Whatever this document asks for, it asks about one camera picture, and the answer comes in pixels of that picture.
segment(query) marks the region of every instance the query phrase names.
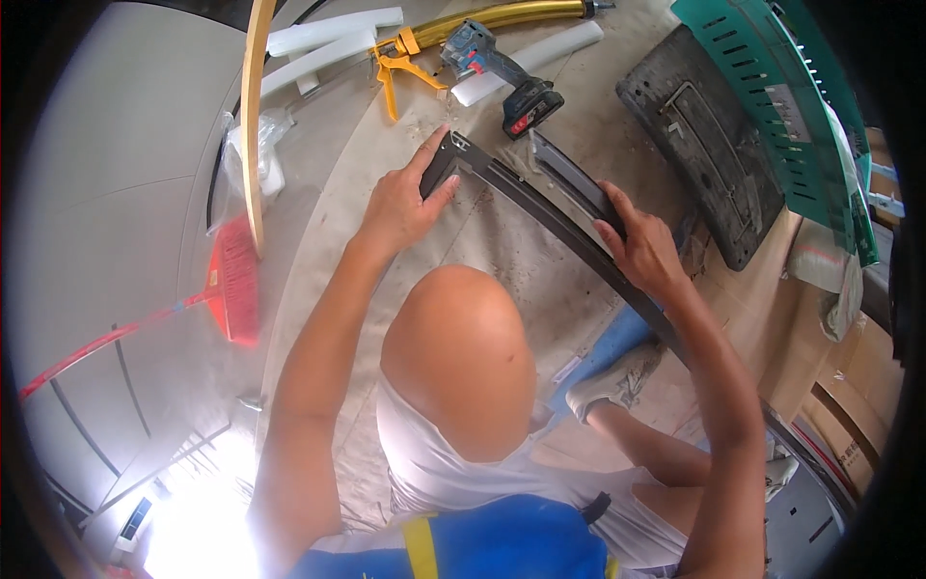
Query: blue vest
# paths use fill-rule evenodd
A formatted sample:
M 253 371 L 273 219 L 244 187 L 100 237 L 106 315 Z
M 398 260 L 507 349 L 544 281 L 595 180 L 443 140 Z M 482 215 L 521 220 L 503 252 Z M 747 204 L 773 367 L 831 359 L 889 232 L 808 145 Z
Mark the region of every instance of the blue vest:
M 290 579 L 602 579 L 618 564 L 565 503 L 515 495 L 428 513 L 372 534 L 324 537 Z

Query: broom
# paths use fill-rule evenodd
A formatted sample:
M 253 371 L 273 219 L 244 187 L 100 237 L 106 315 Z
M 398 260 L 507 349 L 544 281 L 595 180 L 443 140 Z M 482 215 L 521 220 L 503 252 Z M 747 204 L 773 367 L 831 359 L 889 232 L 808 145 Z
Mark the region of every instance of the broom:
M 25 402 L 42 384 L 101 347 L 112 344 L 154 321 L 162 320 L 204 301 L 226 338 L 236 344 L 247 346 L 257 343 L 257 252 L 251 243 L 251 230 L 246 215 L 226 223 L 216 234 L 216 244 L 212 248 L 212 259 L 209 261 L 206 274 L 205 290 L 177 302 L 170 308 L 160 309 L 140 321 L 104 334 L 81 347 L 26 384 L 26 387 L 19 391 L 19 403 Z

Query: hand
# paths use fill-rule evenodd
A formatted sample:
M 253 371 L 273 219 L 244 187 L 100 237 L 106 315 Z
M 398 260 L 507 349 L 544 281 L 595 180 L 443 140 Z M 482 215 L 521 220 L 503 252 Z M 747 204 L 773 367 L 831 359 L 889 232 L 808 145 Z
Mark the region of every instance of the hand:
M 411 247 L 431 229 L 441 209 L 454 198 L 458 175 L 451 175 L 426 201 L 421 200 L 421 175 L 434 159 L 449 125 L 442 125 L 421 144 L 401 170 L 386 173 L 373 187 L 367 211 L 355 239 L 384 259 Z
M 627 227 L 627 241 L 624 241 L 606 221 L 592 223 L 614 254 L 614 263 L 633 285 L 658 304 L 665 308 L 675 306 L 684 299 L 691 280 L 682 269 L 669 226 L 655 215 L 635 208 L 614 184 L 599 181 L 598 186 L 607 194 Z

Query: black cable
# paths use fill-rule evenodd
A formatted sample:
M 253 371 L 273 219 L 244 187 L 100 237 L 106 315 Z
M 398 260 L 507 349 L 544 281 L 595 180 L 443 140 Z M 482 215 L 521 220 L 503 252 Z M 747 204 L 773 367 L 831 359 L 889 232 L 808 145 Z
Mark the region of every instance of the black cable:
M 322 7 L 328 0 L 315 0 L 312 3 L 312 6 L 306 8 L 306 10 L 296 17 L 293 20 L 293 26 L 296 24 L 302 24 L 306 19 L 312 15 L 313 12 Z M 267 61 L 270 60 L 270 54 L 267 53 L 264 55 L 264 64 L 267 64 Z M 238 110 L 241 108 L 241 97 L 238 97 L 238 102 L 234 104 L 234 107 L 231 108 L 231 116 L 237 117 Z M 209 228 L 212 227 L 212 205 L 213 199 L 216 193 L 216 179 L 219 177 L 219 164 L 222 162 L 222 144 L 225 143 L 226 134 L 222 135 L 222 140 L 219 143 L 219 151 L 216 153 L 216 164 L 212 167 L 212 179 L 209 181 L 209 194 L 206 196 L 206 231 L 209 231 Z

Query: gray sneaker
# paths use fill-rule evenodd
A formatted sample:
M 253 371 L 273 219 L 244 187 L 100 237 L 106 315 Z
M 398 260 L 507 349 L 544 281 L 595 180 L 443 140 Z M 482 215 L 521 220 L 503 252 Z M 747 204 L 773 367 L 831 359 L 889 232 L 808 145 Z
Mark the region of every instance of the gray sneaker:
M 588 424 L 588 410 L 598 400 L 608 400 L 629 410 L 637 403 L 660 360 L 662 348 L 651 342 L 641 344 L 606 371 L 572 386 L 566 392 L 566 403 L 582 424 Z
M 765 502 L 772 500 L 797 472 L 797 459 L 784 457 L 765 463 Z

